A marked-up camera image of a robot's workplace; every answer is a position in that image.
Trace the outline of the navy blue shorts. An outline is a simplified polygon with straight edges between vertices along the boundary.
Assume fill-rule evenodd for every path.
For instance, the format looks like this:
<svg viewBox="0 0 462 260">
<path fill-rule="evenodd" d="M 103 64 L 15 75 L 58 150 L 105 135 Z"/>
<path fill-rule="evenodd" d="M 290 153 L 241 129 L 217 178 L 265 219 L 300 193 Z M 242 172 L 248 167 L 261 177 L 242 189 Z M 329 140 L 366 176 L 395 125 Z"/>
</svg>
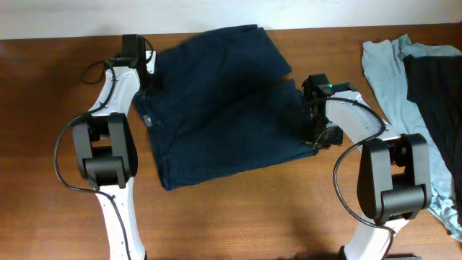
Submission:
<svg viewBox="0 0 462 260">
<path fill-rule="evenodd" d="M 134 107 L 166 190 L 315 155 L 291 66 L 258 25 L 204 32 L 157 55 L 160 91 Z"/>
</svg>

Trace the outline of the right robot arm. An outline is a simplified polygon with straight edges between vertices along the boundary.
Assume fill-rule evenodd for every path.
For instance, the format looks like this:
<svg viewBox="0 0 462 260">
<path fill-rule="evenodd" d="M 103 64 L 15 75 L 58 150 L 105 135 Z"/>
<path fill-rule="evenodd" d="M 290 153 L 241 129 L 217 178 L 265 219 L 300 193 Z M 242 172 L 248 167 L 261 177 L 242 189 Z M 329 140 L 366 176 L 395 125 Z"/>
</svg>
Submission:
<svg viewBox="0 0 462 260">
<path fill-rule="evenodd" d="M 325 74 L 314 74 L 302 83 L 302 90 L 314 124 L 306 144 L 328 149 L 341 145 L 344 136 L 353 143 L 333 169 L 336 195 L 359 223 L 339 249 L 339 258 L 388 259 L 397 233 L 431 202 L 427 140 L 396 130 L 348 82 L 331 84 Z M 361 215 L 347 205 L 338 180 L 340 164 L 354 150 L 361 152 L 357 180 Z"/>
</svg>

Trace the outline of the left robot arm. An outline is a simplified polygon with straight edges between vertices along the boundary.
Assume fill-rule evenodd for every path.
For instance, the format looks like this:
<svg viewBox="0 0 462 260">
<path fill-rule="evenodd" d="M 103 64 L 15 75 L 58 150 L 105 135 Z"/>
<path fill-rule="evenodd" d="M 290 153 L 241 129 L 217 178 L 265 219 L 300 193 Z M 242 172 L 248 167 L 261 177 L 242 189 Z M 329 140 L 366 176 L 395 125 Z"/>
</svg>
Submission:
<svg viewBox="0 0 462 260">
<path fill-rule="evenodd" d="M 100 203 L 110 259 L 145 260 L 134 209 L 136 147 L 128 124 L 132 100 L 152 83 L 156 52 L 141 35 L 123 35 L 121 53 L 103 62 L 103 88 L 72 124 L 77 165 Z"/>
</svg>

